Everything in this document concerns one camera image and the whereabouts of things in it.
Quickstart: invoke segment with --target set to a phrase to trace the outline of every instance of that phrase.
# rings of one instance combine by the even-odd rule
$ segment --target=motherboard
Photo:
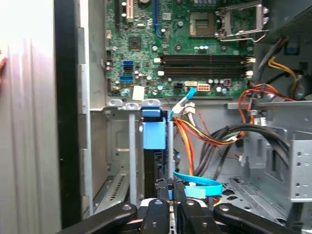
[[[107,0],[108,95],[177,97],[195,87],[198,97],[239,96],[253,78],[260,3]]]

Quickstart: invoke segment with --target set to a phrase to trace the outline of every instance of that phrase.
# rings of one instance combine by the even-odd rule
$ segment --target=ram slot
[[[165,65],[242,65],[243,56],[228,55],[164,55],[161,62]]]
[[[244,69],[228,67],[165,67],[163,71],[165,77],[171,78],[241,78],[245,76]]]

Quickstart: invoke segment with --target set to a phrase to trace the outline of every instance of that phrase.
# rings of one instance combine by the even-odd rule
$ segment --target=yellow wire
[[[214,207],[217,205],[220,205],[222,203],[222,200],[220,199],[216,204],[214,204]]]
[[[194,127],[192,124],[190,124],[189,122],[185,121],[185,120],[182,120],[182,119],[179,119],[179,118],[176,118],[175,119],[176,122],[179,122],[179,121],[182,121],[183,123],[187,124],[190,128],[192,128],[195,132],[197,132],[200,136],[202,136],[203,138],[209,140],[209,141],[212,141],[216,144],[220,144],[220,145],[229,145],[229,144],[233,144],[234,141],[227,141],[227,142],[223,142],[223,141],[218,141],[218,140],[215,140],[213,138],[211,138],[210,136],[202,133],[201,131],[199,131],[196,127]]]
[[[294,94],[296,92],[296,88],[297,88],[297,85],[299,82],[298,76],[296,75],[295,72],[293,72],[292,69],[290,69],[289,67],[286,67],[285,65],[282,65],[280,63],[275,62],[274,59],[275,59],[275,57],[272,57],[269,60],[269,63],[268,63],[269,67],[288,72],[289,74],[291,74],[293,76],[294,83],[293,83],[292,90],[291,90],[291,98],[294,98]]]
[[[186,136],[186,133],[183,129],[183,127],[176,123],[180,133],[181,133],[181,136],[182,136],[182,139],[183,139],[183,142],[184,142],[184,145],[185,145],[185,150],[186,150],[186,153],[187,153],[187,156],[188,156],[188,159],[189,159],[189,164],[190,164],[190,167],[189,167],[189,173],[191,176],[193,176],[193,171],[192,171],[192,155],[191,155],[191,149],[190,149],[190,145],[189,145],[189,142],[188,142],[188,139],[187,139],[187,136]]]

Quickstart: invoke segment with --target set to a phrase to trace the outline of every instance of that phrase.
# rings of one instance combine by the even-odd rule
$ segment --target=blue sata port
[[[135,62],[133,60],[124,60],[122,61],[122,66],[124,67],[133,67]]]
[[[133,76],[128,75],[128,76],[119,76],[119,81],[120,82],[132,82],[133,81]]]

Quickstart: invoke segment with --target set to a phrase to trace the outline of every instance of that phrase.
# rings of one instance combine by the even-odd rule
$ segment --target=side panel
[[[3,234],[61,228],[53,4],[1,1],[0,48],[9,57],[0,95]]]

